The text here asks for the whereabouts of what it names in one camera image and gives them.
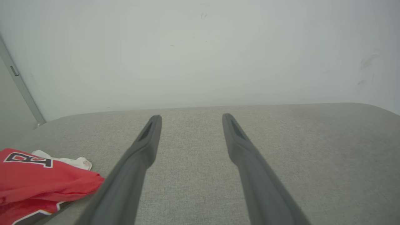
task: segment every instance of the red shirt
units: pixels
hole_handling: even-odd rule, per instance
[[[0,224],[32,224],[93,194],[98,173],[15,149],[0,152]]]

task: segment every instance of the gray fabric surface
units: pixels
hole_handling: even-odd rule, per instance
[[[250,224],[221,117],[231,113],[312,224],[400,224],[400,116],[366,104],[99,112],[44,124],[13,147],[86,157],[107,176],[147,120],[163,118],[137,225]],[[47,224],[73,224],[89,197]]]

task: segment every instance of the white fabric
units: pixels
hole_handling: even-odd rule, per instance
[[[57,160],[57,161],[61,161],[67,164],[70,164],[71,166],[80,168],[80,169],[84,169],[84,170],[90,170],[92,168],[92,163],[89,162],[86,158],[84,157],[79,157],[77,159],[67,159],[67,158],[53,158],[51,157],[49,154],[47,154],[46,152],[42,151],[42,150],[36,150],[32,152],[32,155],[36,155],[38,157],[41,158],[46,158],[46,159],[52,159],[52,160]]]

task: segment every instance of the white wall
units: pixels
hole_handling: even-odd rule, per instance
[[[47,120],[319,102],[400,114],[398,0],[2,0],[0,32]]]

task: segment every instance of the gray upholstered bench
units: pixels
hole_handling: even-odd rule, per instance
[[[312,224],[400,224],[400,116],[366,104],[229,106],[63,117],[13,147],[85,157],[106,177],[152,115],[163,117],[136,225],[250,224],[221,116],[235,116]],[[47,224],[73,224],[90,197]]]

